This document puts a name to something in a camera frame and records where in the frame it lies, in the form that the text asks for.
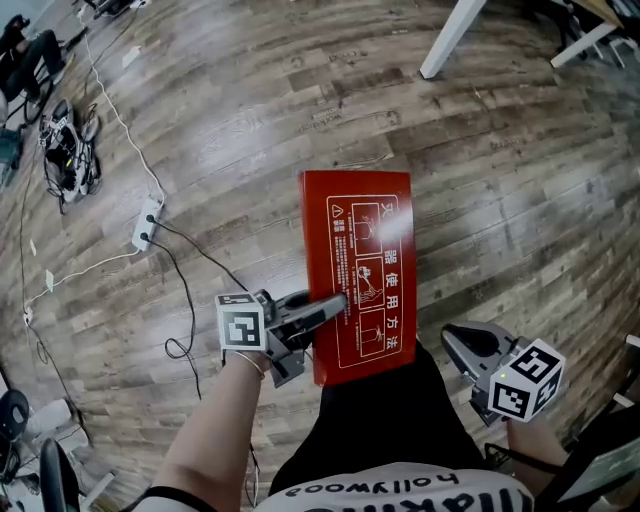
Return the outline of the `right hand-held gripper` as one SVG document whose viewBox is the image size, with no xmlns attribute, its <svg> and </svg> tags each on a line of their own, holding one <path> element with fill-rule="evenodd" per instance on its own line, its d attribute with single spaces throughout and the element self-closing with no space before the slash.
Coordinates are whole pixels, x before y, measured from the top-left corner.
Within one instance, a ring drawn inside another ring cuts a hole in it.
<svg viewBox="0 0 640 512">
<path fill-rule="evenodd" d="M 441 341 L 461 373 L 477 376 L 469 403 L 487 425 L 500 417 L 527 423 L 559 392 L 565 357 L 541 339 L 514 340 L 497 324 L 460 321 L 442 328 Z"/>
</svg>

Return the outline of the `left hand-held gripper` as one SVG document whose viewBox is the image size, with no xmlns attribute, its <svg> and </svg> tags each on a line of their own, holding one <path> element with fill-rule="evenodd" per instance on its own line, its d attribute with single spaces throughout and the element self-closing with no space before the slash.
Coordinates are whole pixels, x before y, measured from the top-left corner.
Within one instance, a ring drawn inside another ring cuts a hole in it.
<svg viewBox="0 0 640 512">
<path fill-rule="evenodd" d="M 215 305 L 220 347 L 266 354 L 274 386 L 281 387 L 305 371 L 304 332 L 343 312 L 347 298 L 336 293 L 313 299 L 302 290 L 275 300 L 261 289 L 218 295 Z"/>
</svg>

